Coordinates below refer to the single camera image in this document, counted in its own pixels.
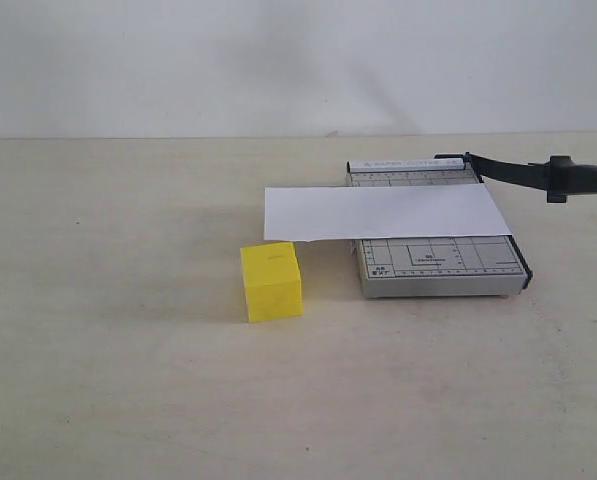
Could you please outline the yellow foam cube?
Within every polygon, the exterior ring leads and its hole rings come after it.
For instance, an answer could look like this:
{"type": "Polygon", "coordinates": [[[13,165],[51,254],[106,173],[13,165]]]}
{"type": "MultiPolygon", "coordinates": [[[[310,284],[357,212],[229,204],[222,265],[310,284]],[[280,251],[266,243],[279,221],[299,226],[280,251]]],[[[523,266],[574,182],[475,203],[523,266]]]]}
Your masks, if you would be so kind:
{"type": "Polygon", "coordinates": [[[302,276],[292,242],[243,247],[240,260],[250,323],[303,314],[302,276]]]}

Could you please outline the white paper sheet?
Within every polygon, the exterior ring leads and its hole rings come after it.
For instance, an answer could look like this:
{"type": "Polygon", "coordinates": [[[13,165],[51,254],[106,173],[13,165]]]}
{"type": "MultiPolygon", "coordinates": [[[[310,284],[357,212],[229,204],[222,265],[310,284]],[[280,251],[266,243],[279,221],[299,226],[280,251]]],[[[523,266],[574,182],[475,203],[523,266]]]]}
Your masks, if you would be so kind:
{"type": "Polygon", "coordinates": [[[483,184],[265,189],[264,239],[325,240],[508,236],[483,184]]]}

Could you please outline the black cutter blade arm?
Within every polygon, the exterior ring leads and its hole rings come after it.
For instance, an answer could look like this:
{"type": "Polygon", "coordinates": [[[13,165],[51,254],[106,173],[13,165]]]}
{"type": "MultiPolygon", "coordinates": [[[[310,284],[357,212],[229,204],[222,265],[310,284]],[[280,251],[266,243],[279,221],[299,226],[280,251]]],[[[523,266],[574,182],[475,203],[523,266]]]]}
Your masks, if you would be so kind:
{"type": "Polygon", "coordinates": [[[597,166],[576,164],[570,156],[553,155],[545,163],[516,164],[470,152],[436,154],[435,160],[460,159],[479,177],[542,190],[548,203],[566,203],[569,196],[597,194],[597,166]]]}

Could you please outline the grey paper cutter base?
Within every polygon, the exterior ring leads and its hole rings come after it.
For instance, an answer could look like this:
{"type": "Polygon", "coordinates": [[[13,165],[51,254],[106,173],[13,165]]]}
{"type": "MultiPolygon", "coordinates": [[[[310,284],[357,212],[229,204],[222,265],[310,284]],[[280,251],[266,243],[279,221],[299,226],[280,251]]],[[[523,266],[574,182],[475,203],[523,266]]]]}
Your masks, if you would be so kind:
{"type": "MultiPolygon", "coordinates": [[[[410,161],[351,161],[350,187],[476,184],[482,178],[460,154],[410,161]]],[[[367,298],[509,296],[533,278],[511,235],[354,240],[367,298]]]]}

